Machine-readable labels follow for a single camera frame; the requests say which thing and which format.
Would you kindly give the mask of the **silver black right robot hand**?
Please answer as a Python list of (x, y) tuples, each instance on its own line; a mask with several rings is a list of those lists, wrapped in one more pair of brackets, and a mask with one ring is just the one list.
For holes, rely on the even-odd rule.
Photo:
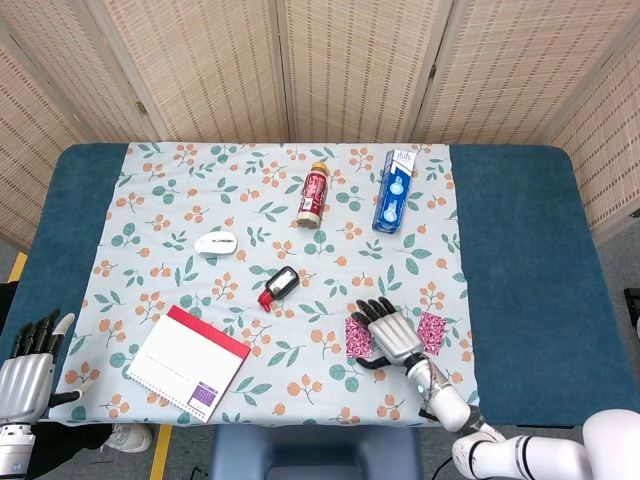
[(381, 352), (381, 356), (374, 360), (357, 357), (356, 362), (360, 366), (376, 370), (396, 365), (409, 371), (426, 359), (422, 339), (387, 298), (357, 300), (356, 305), (358, 310), (351, 314), (351, 318), (367, 328)]

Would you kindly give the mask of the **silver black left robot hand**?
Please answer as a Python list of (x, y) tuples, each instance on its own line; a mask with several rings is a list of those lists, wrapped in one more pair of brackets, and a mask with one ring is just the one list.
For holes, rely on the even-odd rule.
[(75, 315), (58, 309), (28, 323), (14, 337), (9, 358), (1, 367), (1, 423), (33, 425), (51, 408), (85, 395), (81, 388), (53, 391), (57, 356)]

